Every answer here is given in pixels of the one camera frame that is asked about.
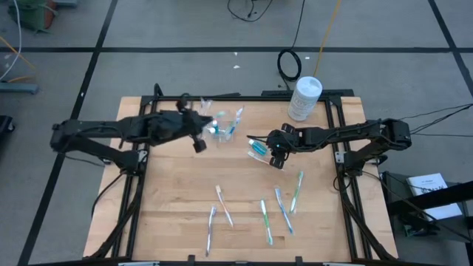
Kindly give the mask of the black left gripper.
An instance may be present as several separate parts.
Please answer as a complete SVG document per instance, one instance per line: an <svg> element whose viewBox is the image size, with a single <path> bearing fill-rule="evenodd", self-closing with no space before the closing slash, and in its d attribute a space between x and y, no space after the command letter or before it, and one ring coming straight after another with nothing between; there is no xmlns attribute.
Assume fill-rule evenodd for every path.
<svg viewBox="0 0 473 266"><path fill-rule="evenodd" d="M163 110L150 115L148 119L147 143L158 146L181 137L189 136L193 141L196 153L206 149L205 141L200 137L203 128L209 127L214 119L212 116L200 115L191 107L187 107L186 98L176 102L176 111Z"/></svg>

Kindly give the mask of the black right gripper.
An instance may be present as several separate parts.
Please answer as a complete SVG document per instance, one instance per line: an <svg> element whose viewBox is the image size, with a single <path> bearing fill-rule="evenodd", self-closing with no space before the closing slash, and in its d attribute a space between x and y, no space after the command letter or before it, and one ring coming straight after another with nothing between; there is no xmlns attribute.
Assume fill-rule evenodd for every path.
<svg viewBox="0 0 473 266"><path fill-rule="evenodd" d="M270 165L283 168L290 153L308 151L303 139L302 129L297 129L287 123L282 124L281 130L273 130L268 136L247 135L247 138L256 141L266 141L268 153L271 156Z"/></svg>

